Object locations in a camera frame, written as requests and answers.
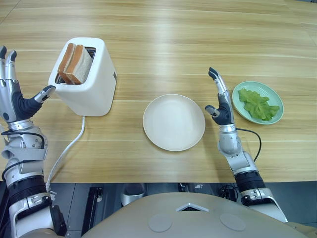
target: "wooden table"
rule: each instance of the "wooden table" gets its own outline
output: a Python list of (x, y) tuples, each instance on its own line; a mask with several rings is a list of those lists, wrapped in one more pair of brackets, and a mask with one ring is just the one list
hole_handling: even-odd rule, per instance
[[(26, 97), (46, 86), (67, 40), (99, 37), (118, 72), (111, 111), (88, 117), (83, 137), (54, 182), (231, 182), (218, 152), (218, 126), (205, 113), (202, 140), (183, 152), (153, 145), (143, 132), (147, 104), (168, 93), (202, 109), (217, 105), (207, 75), (218, 70), (230, 91), (243, 81), (272, 87), (285, 106), (273, 125), (253, 124), (235, 112), (236, 125), (257, 131), (263, 179), (317, 179), (317, 4), (294, 0), (0, 0), (0, 43), (16, 49), (17, 76)], [(48, 137), (45, 174), (76, 137), (81, 117), (57, 96), (33, 118)], [(257, 138), (240, 132), (255, 156)], [(0, 160), (0, 167), (6, 164)]]

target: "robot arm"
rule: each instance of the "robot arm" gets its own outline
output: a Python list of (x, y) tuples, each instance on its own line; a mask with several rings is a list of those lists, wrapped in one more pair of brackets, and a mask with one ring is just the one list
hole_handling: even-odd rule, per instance
[(45, 87), (31, 99), (23, 98), (15, 75), (16, 51), (5, 59), (6, 48), (0, 47), (0, 115), (8, 124), (2, 156), (8, 159), (2, 180), (9, 191), (11, 236), (18, 238), (29, 231), (52, 229), (65, 235), (66, 225), (58, 206), (52, 206), (44, 183), (43, 164), (47, 139), (32, 117), (54, 92)]
[(219, 125), (218, 150), (227, 159), (242, 196), (242, 204), (282, 222), (287, 222), (270, 189), (265, 186), (252, 157), (242, 148), (234, 123), (229, 92), (224, 81), (218, 72), (211, 67), (209, 68), (209, 76), (218, 89), (219, 108), (216, 109), (208, 105), (205, 110)]

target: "white plate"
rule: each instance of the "white plate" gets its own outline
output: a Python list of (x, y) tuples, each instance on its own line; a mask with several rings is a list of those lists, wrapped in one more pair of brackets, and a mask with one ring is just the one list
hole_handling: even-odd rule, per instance
[(203, 137), (205, 126), (200, 107), (178, 94), (155, 98), (143, 115), (145, 134), (155, 145), (169, 151), (187, 150), (196, 145)]

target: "green vegetable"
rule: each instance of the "green vegetable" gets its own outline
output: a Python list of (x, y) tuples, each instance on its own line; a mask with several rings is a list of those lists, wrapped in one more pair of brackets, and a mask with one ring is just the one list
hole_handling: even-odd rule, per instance
[(244, 102), (244, 109), (247, 110), (253, 118), (262, 120), (271, 120), (279, 110), (279, 106), (270, 106), (267, 102), (268, 97), (261, 97), (259, 93), (246, 89), (238, 91), (239, 99)]

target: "toast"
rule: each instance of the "toast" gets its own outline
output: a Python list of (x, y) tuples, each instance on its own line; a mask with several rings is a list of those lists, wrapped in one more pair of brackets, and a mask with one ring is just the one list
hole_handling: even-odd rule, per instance
[(71, 59), (71, 62), (66, 70), (66, 76), (74, 84), (82, 84), (86, 81), (92, 58), (83, 45), (77, 45)]
[(67, 50), (64, 54), (64, 57), (58, 67), (58, 74), (61, 76), (61, 78), (65, 81), (66, 84), (74, 84), (71, 79), (68, 78), (66, 75), (67, 68), (69, 67), (74, 51), (75, 51), (76, 45), (73, 43), (69, 43), (67, 46)]

